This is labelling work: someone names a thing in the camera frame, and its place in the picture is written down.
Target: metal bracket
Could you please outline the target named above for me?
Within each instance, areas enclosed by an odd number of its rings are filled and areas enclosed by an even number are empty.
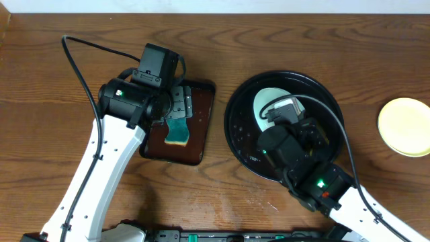
[[[173,98],[173,107],[165,118],[191,118],[193,116],[191,88],[188,86],[173,87],[170,90],[170,94]]]

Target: black camera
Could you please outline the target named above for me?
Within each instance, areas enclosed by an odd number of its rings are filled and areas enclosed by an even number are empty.
[[[178,61],[183,73],[175,78]],[[123,71],[99,90],[98,108],[101,117],[110,115],[128,120],[127,126],[143,126],[160,120],[173,107],[169,91],[179,85],[185,76],[184,59],[172,50],[146,44],[138,68]]]

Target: wooden table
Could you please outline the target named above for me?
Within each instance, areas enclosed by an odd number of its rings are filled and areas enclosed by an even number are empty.
[[[104,227],[199,230],[329,229],[279,184],[244,168],[223,130],[235,89],[264,71],[319,80],[340,103],[363,185],[388,210],[430,237],[430,156],[391,151],[380,108],[396,97],[430,104],[430,16],[13,14],[0,49],[0,240],[40,231],[86,149],[93,114],[60,44],[69,34],[140,56],[147,42],[181,53],[189,79],[211,79],[216,100],[202,163],[134,154]],[[72,54],[93,93],[133,60],[82,44]],[[345,153],[338,163],[349,169]]]

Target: sponge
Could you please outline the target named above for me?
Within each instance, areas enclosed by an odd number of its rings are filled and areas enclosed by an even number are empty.
[[[181,145],[186,146],[189,139],[189,130],[187,127],[186,118],[168,119],[167,126],[169,133],[164,140],[168,145]]]

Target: black cable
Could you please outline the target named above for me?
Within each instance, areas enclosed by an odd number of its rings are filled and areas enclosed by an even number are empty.
[[[285,167],[284,170],[282,171],[282,174],[284,175],[284,180],[287,183],[288,189],[290,189],[291,193],[293,193],[295,196],[298,197],[298,193],[295,191],[293,184],[291,184],[291,181],[288,178],[287,172],[288,172],[287,167]]]
[[[128,58],[132,58],[133,60],[135,60],[135,61],[137,61],[137,62],[140,62],[140,59],[139,58],[137,58],[137,57],[135,57],[135,56],[132,56],[131,54],[127,54],[127,53],[124,53],[124,52],[120,52],[120,51],[117,51],[117,50],[112,50],[112,49],[110,49],[110,48],[106,48],[106,47],[104,47],[104,46],[100,46],[100,45],[98,45],[98,44],[94,44],[94,43],[91,43],[91,42],[88,42],[88,41],[85,41],[85,40],[81,40],[81,39],[78,39],[78,38],[75,38],[75,37],[72,37],[72,36],[67,36],[67,35],[64,35],[63,37],[62,37],[62,39],[63,39],[63,43],[65,43],[65,39],[67,39],[67,40],[73,40],[73,41],[76,41],[76,42],[79,42],[79,43],[82,43],[82,44],[86,44],[86,45],[89,45],[89,46],[92,46],[92,47],[96,47],[96,48],[98,48],[98,49],[100,49],[100,50],[105,50],[105,51],[108,51],[108,52],[110,52],[110,53],[114,53],[114,54],[119,54],[119,55],[122,55],[122,56],[125,56],[125,57],[128,57]]]
[[[102,46],[100,46],[98,44],[93,44],[93,43],[90,43],[90,42],[87,42],[87,41],[84,41],[84,40],[81,40],[81,39],[78,39],[78,38],[75,38],[75,37],[64,35],[62,37],[62,39],[61,39],[61,44],[62,44],[62,47],[64,49],[64,53],[66,54],[66,56],[67,56],[67,58],[68,58],[68,60],[70,62],[70,65],[72,66],[73,70],[75,71],[76,76],[78,76],[78,79],[81,82],[81,85],[82,85],[85,93],[87,94],[88,99],[89,99],[89,103],[91,104],[91,107],[93,109],[93,113],[94,113],[94,116],[95,116],[95,121],[97,123],[98,141],[97,141],[97,148],[96,148],[95,154],[93,156],[93,161],[91,162],[91,165],[89,166],[88,172],[85,175],[85,177],[84,177],[84,179],[82,181],[82,184],[79,187],[78,192],[76,193],[75,199],[73,199],[73,202],[72,202],[71,207],[69,209],[69,213],[67,213],[66,220],[65,220],[64,224],[62,225],[62,232],[61,232],[60,242],[64,242],[65,239],[66,239],[67,231],[68,231],[69,226],[70,226],[70,220],[73,217],[73,211],[75,211],[76,205],[77,205],[77,203],[79,201],[79,198],[81,197],[82,191],[84,190],[85,185],[87,184],[87,182],[89,180],[89,177],[91,176],[91,173],[94,170],[95,164],[97,163],[97,160],[100,157],[101,146],[103,144],[103,142],[102,142],[103,141],[103,132],[102,132],[103,130],[102,130],[102,127],[101,127],[100,115],[99,115],[99,112],[97,111],[97,105],[96,105],[96,103],[94,101],[94,98],[93,98],[93,95],[91,94],[91,91],[89,90],[89,88],[87,86],[87,83],[85,82],[85,80],[84,80],[81,72],[79,71],[79,69],[78,69],[75,61],[73,60],[73,57],[71,56],[71,54],[69,52],[69,48],[67,47],[66,40],[73,40],[73,41],[76,41],[76,42],[79,42],[79,43],[82,43],[82,44],[86,44],[86,45],[89,45],[89,46],[92,46],[92,47],[99,48],[101,50],[106,50],[106,51],[108,51],[110,53],[114,53],[114,54],[119,54],[119,55],[122,55],[122,56],[130,57],[130,58],[132,58],[132,59],[140,62],[139,58],[136,58],[136,57],[134,57],[134,56],[132,56],[130,54],[126,54],[126,53],[119,52],[119,51],[116,51],[116,50],[111,50],[109,48],[102,47]]]
[[[119,79],[125,80],[127,77],[131,76],[133,74],[133,71],[136,71],[136,67],[130,67],[129,69],[123,70],[119,75]]]
[[[327,105],[325,105],[320,100],[313,98],[313,97],[310,97],[310,96],[307,96],[307,95],[301,95],[301,94],[283,95],[281,97],[274,99],[273,101],[270,101],[266,105],[264,105],[264,107],[260,110],[260,114],[259,114],[260,118],[262,118],[262,114],[263,114],[264,110],[266,108],[268,108],[270,105],[272,105],[275,102],[278,102],[280,100],[291,98],[291,97],[301,97],[301,98],[308,99],[308,100],[311,100],[311,101],[314,101],[314,102],[320,104],[336,120],[336,123],[338,124],[339,128],[341,129],[343,138],[345,139],[345,144],[346,144],[347,149],[348,149],[349,160],[351,161],[352,173],[354,174],[355,185],[357,186],[358,194],[360,195],[360,198],[363,200],[364,205],[375,216],[376,220],[380,221],[389,231],[394,233],[399,239],[401,239],[405,242],[411,242],[404,235],[399,233],[395,228],[391,227],[391,225],[389,225],[378,213],[376,213],[375,210],[370,206],[369,202],[364,197],[364,194],[363,194],[363,191],[361,190],[360,182],[358,179],[357,170],[355,168],[355,163],[354,163],[354,158],[352,155],[351,145],[349,144],[349,140],[348,140],[348,136],[347,136],[347,133],[345,131],[345,128],[343,127],[342,122],[337,118],[336,114],[329,107],[327,107]]]

